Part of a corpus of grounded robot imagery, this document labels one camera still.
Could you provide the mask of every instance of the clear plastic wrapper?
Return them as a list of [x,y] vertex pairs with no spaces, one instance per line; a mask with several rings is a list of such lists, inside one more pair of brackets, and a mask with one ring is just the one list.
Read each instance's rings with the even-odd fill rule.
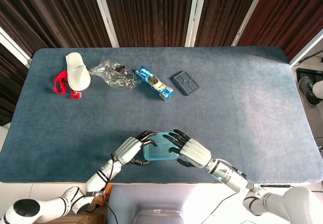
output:
[[133,71],[108,59],[103,59],[89,73],[103,78],[108,85],[118,89],[133,89],[141,83]]

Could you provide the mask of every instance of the gray sneaker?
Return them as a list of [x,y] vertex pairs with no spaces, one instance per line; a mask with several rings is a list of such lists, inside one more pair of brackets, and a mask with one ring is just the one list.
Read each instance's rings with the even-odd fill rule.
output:
[[309,77],[302,77],[298,82],[298,90],[303,96],[304,103],[308,107],[315,107],[321,99],[317,98],[313,93],[313,84]]

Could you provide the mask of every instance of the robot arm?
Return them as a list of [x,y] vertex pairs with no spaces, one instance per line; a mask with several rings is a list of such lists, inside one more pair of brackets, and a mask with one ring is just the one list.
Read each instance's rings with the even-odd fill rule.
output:
[[148,138],[156,135],[146,131],[138,137],[129,137],[116,150],[115,155],[103,165],[87,182],[86,193],[80,188],[72,187],[58,198],[49,201],[23,199],[16,201],[0,220],[0,224],[32,224],[35,221],[45,223],[66,215],[70,210],[75,214],[85,211],[93,198],[104,192],[108,182],[113,179],[123,165],[130,163],[145,165],[148,162],[135,160],[135,155],[144,146],[156,143]]
[[169,151],[178,153],[188,161],[177,159],[186,167],[206,168],[209,174],[227,185],[236,193],[249,189],[243,205],[254,215],[266,212],[275,214],[291,224],[321,223],[318,209],[320,202],[313,193],[304,187],[296,187],[286,191],[283,196],[268,193],[264,188],[246,179],[246,175],[222,159],[212,159],[211,152],[202,144],[185,133],[174,130],[164,137],[174,143],[177,148]]

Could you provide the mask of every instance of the red lanyard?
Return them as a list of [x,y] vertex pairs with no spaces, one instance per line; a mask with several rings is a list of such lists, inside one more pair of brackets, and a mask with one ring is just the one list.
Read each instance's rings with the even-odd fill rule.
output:
[[[61,91],[56,87],[57,82],[60,84]],[[56,94],[65,94],[67,91],[68,80],[67,80],[67,70],[62,71],[60,74],[54,78],[54,92]],[[71,99],[80,99],[82,93],[80,91],[75,91],[71,89]]]

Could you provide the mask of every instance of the table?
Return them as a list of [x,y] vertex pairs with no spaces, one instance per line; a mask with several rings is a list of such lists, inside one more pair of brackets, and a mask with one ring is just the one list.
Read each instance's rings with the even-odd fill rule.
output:
[[[88,69],[105,57],[150,68],[174,96],[149,87],[115,89],[91,76],[80,100],[53,92],[79,52]],[[184,96],[172,76],[186,70],[201,86]],[[256,183],[318,182],[322,158],[290,65],[276,47],[55,48],[32,59],[0,153],[2,182],[86,182],[129,136],[181,129]],[[113,183],[214,183],[205,170],[176,161],[127,165]]]

